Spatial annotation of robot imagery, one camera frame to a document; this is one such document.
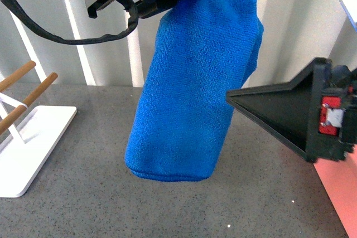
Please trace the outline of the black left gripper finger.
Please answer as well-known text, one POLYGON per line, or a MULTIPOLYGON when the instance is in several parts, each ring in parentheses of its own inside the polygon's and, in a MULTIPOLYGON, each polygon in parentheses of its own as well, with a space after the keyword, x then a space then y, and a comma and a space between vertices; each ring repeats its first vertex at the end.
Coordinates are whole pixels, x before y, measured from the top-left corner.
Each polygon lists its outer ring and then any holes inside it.
POLYGON ((356 70, 317 57, 291 81, 228 91, 226 101, 306 162, 356 145, 356 70))

